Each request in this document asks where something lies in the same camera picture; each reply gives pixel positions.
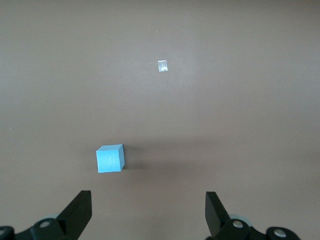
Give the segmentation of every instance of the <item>clear plastic piece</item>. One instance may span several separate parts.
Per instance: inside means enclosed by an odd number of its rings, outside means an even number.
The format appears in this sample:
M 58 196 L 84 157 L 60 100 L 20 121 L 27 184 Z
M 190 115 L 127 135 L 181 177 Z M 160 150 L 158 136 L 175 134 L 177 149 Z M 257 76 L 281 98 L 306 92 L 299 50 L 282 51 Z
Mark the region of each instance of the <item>clear plastic piece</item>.
M 158 61 L 158 67 L 159 67 L 159 72 L 167 72 L 168 71 L 167 60 Z

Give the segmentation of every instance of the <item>gray background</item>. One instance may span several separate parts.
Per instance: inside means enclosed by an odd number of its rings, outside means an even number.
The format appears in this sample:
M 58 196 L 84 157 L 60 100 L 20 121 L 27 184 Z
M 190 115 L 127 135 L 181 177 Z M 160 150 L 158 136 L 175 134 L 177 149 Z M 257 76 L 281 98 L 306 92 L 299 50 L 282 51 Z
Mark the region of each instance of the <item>gray background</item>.
M 316 239 L 319 76 L 319 1 L 3 0 L 0 225 L 91 190 L 82 240 L 203 240 L 216 191 Z M 112 144 L 125 169 L 98 174 Z

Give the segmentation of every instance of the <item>screw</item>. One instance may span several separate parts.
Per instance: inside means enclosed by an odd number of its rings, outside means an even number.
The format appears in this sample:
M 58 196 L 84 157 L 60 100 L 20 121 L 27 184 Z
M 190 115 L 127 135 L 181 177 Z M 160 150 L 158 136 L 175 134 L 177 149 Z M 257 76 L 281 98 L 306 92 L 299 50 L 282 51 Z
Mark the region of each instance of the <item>screw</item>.
M 285 238 L 287 236 L 286 233 L 284 231 L 282 231 L 281 229 L 276 229 L 273 231 L 273 233 L 280 238 Z
M 244 227 L 244 225 L 242 224 L 242 222 L 240 222 L 240 221 L 234 221 L 233 223 L 233 226 L 235 226 L 236 228 L 238 228 L 238 229 L 242 229 L 243 227 Z
M 40 223 L 39 228 L 46 228 L 50 225 L 49 221 L 44 221 L 42 223 Z

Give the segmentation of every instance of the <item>cube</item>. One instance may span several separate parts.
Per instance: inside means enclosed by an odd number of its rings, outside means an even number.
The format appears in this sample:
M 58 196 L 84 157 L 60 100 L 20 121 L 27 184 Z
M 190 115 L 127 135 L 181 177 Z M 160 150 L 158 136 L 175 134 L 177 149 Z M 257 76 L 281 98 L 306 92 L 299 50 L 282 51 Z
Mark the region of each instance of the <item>cube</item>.
M 98 173 L 121 172 L 125 165 L 124 146 L 106 145 L 96 151 Z
M 159 72 L 167 72 L 168 71 L 167 60 L 158 61 L 158 68 L 159 68 Z

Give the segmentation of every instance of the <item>foam block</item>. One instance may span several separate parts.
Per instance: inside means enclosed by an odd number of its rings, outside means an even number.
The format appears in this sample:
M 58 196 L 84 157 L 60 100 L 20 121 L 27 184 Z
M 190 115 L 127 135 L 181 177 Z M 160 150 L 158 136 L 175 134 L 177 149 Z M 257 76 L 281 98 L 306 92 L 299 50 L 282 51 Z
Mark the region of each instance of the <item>foam block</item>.
M 96 151 L 98 173 L 121 172 L 125 165 L 124 146 L 106 145 Z

